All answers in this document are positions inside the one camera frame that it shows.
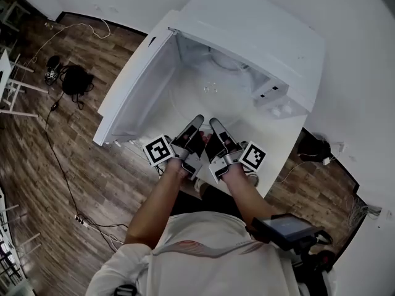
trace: white appliance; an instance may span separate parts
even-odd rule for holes
[[[324,56],[316,32],[268,1],[190,0],[131,56],[99,108],[93,140],[139,138],[163,100],[183,127],[199,113],[229,125],[251,101],[275,118],[307,114]]]

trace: wooden floor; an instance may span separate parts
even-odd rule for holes
[[[88,23],[101,36],[107,34],[101,21],[67,15],[53,30],[45,20],[32,17],[22,29],[19,48],[22,62],[55,32],[67,25]],[[97,113],[115,77],[144,36],[110,26],[106,39],[92,35],[85,26],[58,34],[38,54],[25,82],[47,88],[43,80],[46,62],[60,55],[62,64],[80,64],[94,75],[94,89],[83,96],[79,110],[69,96],[51,114],[48,133],[70,181],[78,208],[99,224],[127,224],[157,181],[157,173],[139,150],[126,147],[98,147],[92,138],[101,121]],[[29,91],[21,94],[16,110],[37,112],[39,118],[0,115],[0,183],[8,206],[20,204],[17,212],[26,214],[12,225],[16,244],[41,233],[42,247],[22,259],[23,268],[38,295],[83,295],[92,275],[110,258],[112,251],[99,233],[78,224],[75,208],[62,173],[46,141],[45,119],[61,94],[60,83],[49,88],[49,95]],[[293,151],[281,172],[285,177],[298,163]],[[354,183],[335,163],[305,164],[289,178],[273,186],[268,201],[283,212],[292,212],[324,226],[335,239],[337,252],[348,238],[346,199]],[[123,239],[125,229],[103,228]]]

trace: shirt sleeve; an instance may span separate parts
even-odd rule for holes
[[[144,244],[121,246],[93,276],[85,295],[113,295],[118,286],[130,283],[131,275],[138,269],[139,262],[150,252],[151,248]]]

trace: extension cord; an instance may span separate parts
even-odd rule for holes
[[[85,228],[88,228],[88,224],[84,223],[84,221],[80,218],[77,217],[76,215],[74,215],[74,220],[76,220],[77,222],[79,222],[81,225],[83,225]]]

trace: forearm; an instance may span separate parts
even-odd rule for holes
[[[276,215],[276,210],[258,193],[257,189],[248,181],[243,169],[239,165],[232,165],[230,172],[223,177],[230,193],[248,228],[251,228],[255,218],[269,219]]]
[[[154,249],[168,221],[183,175],[167,167],[147,200],[130,222],[125,244],[141,243]]]

